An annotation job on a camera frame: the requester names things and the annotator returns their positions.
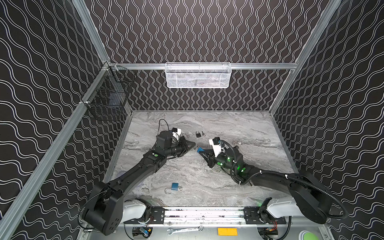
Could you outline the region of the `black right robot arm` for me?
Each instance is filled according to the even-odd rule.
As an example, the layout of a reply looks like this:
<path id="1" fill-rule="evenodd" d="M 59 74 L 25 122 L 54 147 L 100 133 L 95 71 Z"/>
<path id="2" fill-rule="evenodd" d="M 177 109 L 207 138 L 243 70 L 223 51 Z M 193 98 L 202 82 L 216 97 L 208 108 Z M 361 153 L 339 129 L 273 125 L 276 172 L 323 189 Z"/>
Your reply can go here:
<path id="1" fill-rule="evenodd" d="M 244 163 L 238 147 L 217 149 L 198 148 L 197 152 L 210 168 L 215 165 L 229 170 L 238 185 L 253 185 L 280 191 L 288 195 L 286 200 L 266 198 L 258 210 L 263 223 L 271 223 L 282 217 L 304 216 L 317 224 L 324 224 L 330 214 L 334 196 L 310 174 L 279 173 L 262 170 Z"/>

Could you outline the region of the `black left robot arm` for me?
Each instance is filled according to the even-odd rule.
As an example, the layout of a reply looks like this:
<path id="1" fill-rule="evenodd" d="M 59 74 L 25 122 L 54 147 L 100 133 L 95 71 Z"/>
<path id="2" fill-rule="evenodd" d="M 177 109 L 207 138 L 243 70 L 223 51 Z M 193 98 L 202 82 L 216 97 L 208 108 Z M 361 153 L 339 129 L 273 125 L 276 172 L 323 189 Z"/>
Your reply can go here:
<path id="1" fill-rule="evenodd" d="M 124 210 L 125 196 L 162 168 L 168 158 L 180 158 L 196 146 L 196 143 L 188 141 L 174 131 L 162 131 L 156 138 L 154 146 L 134 167 L 108 183 L 99 182 L 94 186 L 90 199 L 79 212 L 79 219 L 108 236 L 120 223 L 143 217 L 147 205 L 136 201 L 133 206 L 141 207 L 141 213 L 128 214 L 128 211 Z"/>

